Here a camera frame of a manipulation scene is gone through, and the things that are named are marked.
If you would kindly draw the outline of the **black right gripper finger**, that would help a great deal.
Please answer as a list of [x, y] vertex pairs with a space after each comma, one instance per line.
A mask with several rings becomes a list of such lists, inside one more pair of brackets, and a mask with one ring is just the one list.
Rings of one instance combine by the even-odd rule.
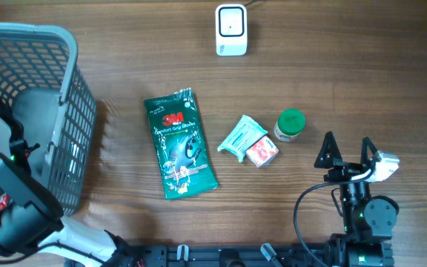
[[325, 134], [322, 147], [314, 162], [315, 168], [335, 168], [342, 166], [342, 156], [332, 131]]
[[368, 161], [370, 160], [368, 153], [371, 153], [371, 155], [373, 156], [376, 152], [377, 149], [371, 139], [368, 136], [364, 137], [362, 141], [360, 164], [368, 165]]

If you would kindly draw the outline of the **red white tissue pack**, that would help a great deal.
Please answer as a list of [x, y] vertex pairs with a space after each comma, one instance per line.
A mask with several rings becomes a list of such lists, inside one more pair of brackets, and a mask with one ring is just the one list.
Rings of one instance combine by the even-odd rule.
[[246, 151], [246, 156], [256, 167], [261, 168], [268, 165], [278, 153], [278, 147], [268, 136], [264, 136]]

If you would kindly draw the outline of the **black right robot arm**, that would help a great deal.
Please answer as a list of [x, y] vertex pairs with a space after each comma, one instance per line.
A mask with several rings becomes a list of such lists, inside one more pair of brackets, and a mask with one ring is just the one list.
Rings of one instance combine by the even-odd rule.
[[337, 207], [344, 223], [343, 234], [332, 234], [324, 246], [322, 262], [327, 266], [395, 265], [391, 245], [399, 205], [386, 196], [372, 196], [370, 184], [383, 182], [398, 168], [397, 155], [377, 149], [363, 139], [360, 162], [345, 162], [332, 132], [325, 134], [314, 163], [328, 173], [324, 181], [339, 186]]

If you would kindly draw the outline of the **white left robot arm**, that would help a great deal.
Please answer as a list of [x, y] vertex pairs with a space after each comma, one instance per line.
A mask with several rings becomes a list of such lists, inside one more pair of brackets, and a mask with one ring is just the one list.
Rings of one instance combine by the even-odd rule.
[[0, 265], [55, 254], [72, 266], [137, 266], [141, 254], [109, 231], [64, 215], [59, 201], [31, 176], [24, 126], [0, 98]]

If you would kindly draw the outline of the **green 3M gloves packet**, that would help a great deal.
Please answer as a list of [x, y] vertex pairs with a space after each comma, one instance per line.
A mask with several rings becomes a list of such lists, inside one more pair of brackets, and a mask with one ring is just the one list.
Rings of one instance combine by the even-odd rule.
[[146, 99], [144, 105], [165, 199], [192, 197], [217, 188], [192, 89]]

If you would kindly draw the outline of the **light green wipes pack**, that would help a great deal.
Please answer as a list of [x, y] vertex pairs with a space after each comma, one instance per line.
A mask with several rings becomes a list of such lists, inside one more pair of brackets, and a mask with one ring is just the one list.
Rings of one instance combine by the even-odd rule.
[[243, 115], [234, 129], [218, 146], [218, 152], [226, 150], [243, 162], [246, 151], [268, 132], [254, 119]]

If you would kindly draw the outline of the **green lid jar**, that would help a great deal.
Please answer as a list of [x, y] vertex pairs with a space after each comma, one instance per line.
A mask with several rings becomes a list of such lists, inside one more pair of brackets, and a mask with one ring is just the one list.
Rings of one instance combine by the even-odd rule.
[[274, 135], [279, 141], [290, 142], [295, 139], [305, 127], [305, 116], [300, 110], [290, 108], [284, 110], [274, 126]]

